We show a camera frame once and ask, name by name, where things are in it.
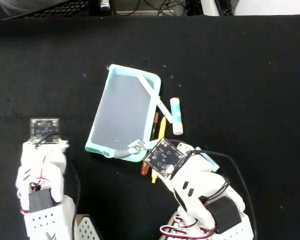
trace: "circuit board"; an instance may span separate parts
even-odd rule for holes
[[[162,138],[145,156],[151,168],[167,178],[183,159],[185,155],[167,139]]]
[[[59,118],[31,118],[30,119],[30,140],[38,142],[42,137],[50,133],[59,132]],[[45,144],[58,142],[58,136],[52,135],[46,138]]]

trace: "black table surface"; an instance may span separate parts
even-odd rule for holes
[[[163,101],[180,98],[180,139],[235,159],[260,240],[300,240],[300,16],[0,21],[0,240],[26,239],[15,179],[32,117],[61,119],[82,184],[78,212],[105,240],[160,236],[173,195],[142,177],[141,163],[84,150],[110,64],[158,74]],[[166,136],[175,138],[171,126]],[[65,192],[76,195],[71,171]]]

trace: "glue stick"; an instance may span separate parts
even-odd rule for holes
[[[184,128],[181,122],[180,100],[177,97],[170,99],[171,112],[173,117],[172,130],[174,135],[181,135],[184,133]]]

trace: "white bracket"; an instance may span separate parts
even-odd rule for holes
[[[80,240],[100,240],[98,233],[89,217],[84,217],[79,226]]]

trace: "yellow pencil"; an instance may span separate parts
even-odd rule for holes
[[[167,126],[167,119],[164,116],[161,120],[161,123],[160,123],[158,139],[162,139],[162,138],[165,137],[166,126]],[[151,172],[151,177],[152,177],[152,183],[155,184],[156,180],[157,180],[157,177],[158,177],[158,173],[153,169],[152,169],[152,172]]]

